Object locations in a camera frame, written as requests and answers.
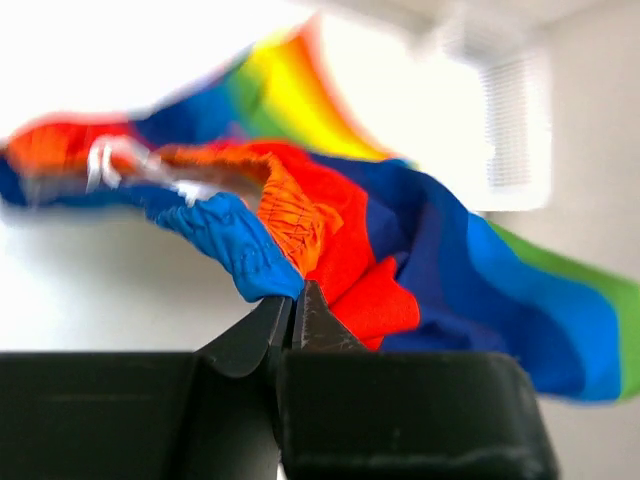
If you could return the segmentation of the rainbow striped shorts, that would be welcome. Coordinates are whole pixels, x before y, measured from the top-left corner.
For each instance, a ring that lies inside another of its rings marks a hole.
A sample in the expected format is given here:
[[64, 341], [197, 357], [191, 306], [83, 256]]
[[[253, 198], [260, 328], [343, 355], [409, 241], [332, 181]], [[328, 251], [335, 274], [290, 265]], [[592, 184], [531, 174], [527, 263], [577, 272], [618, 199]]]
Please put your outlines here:
[[306, 24], [149, 114], [59, 115], [13, 133], [1, 196], [23, 209], [132, 207], [249, 302], [318, 284], [380, 351], [495, 351], [544, 394], [639, 392], [639, 287], [467, 210], [357, 129]]

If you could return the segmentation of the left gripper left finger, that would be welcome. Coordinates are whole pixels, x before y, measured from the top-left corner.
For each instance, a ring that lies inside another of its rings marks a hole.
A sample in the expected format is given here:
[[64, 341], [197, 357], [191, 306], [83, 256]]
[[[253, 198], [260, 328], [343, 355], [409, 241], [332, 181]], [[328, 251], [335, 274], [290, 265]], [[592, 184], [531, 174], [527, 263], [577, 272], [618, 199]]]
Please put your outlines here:
[[5, 479], [274, 479], [276, 357], [292, 310], [261, 301], [189, 352], [1, 357]]

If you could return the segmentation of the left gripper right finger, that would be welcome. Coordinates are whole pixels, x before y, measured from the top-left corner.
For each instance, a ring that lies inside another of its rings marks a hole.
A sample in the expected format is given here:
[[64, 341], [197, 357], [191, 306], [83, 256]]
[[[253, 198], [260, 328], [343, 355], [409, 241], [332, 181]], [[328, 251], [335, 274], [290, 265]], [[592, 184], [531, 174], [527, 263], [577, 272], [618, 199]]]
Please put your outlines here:
[[306, 284], [278, 371], [290, 479], [556, 479], [532, 384], [498, 353], [368, 351]]

